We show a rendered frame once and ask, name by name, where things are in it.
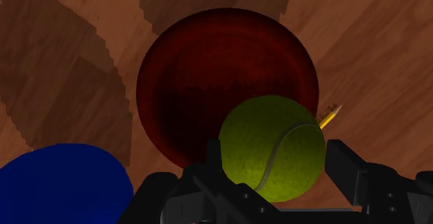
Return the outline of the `blue round object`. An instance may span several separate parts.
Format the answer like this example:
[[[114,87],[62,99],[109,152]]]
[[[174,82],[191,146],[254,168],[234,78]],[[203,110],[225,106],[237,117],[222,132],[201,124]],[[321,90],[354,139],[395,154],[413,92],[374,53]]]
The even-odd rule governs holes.
[[[56,144],[0,168],[0,224],[116,224],[133,197],[122,164],[86,144]]]

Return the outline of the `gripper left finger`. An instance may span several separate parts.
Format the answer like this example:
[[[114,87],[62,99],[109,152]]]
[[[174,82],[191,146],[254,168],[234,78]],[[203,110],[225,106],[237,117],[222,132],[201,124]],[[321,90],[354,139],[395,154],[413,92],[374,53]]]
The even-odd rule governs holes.
[[[148,175],[117,224],[278,224],[281,212],[246,184],[222,171],[218,139],[207,142],[206,163],[193,164],[178,178],[169,172]]]

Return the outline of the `dark red bowl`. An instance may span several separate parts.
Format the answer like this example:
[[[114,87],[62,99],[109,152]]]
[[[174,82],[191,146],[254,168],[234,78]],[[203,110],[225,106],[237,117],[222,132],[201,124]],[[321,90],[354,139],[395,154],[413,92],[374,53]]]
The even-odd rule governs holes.
[[[205,160],[206,141],[234,107],[270,94],[316,114],[314,63],[285,26],[239,8],[204,10],[170,26],[147,51],[136,86],[149,139],[181,168]]]

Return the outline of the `yellow pencil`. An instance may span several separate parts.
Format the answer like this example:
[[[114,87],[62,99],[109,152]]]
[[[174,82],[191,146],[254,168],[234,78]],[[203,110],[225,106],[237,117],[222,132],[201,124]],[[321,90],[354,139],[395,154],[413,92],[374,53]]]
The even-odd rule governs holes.
[[[324,129],[324,127],[326,127],[329,122],[331,122],[331,120],[336,117],[341,108],[342,105],[334,105],[333,107],[331,107],[329,113],[319,122],[320,129]]]

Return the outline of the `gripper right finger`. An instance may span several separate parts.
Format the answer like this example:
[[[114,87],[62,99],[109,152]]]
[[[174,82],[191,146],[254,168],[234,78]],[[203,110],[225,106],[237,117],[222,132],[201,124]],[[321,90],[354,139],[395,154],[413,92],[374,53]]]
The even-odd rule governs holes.
[[[362,207],[367,224],[433,224],[433,171],[403,177],[338,139],[327,142],[324,170],[352,206]]]

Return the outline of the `yellow-green tennis ball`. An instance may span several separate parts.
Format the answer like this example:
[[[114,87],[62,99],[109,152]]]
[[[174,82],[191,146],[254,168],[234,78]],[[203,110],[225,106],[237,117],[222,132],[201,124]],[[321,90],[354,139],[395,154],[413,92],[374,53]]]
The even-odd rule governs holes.
[[[325,139],[308,109],[281,96],[248,99],[223,122],[219,141],[224,173],[270,203],[303,195],[318,180]]]

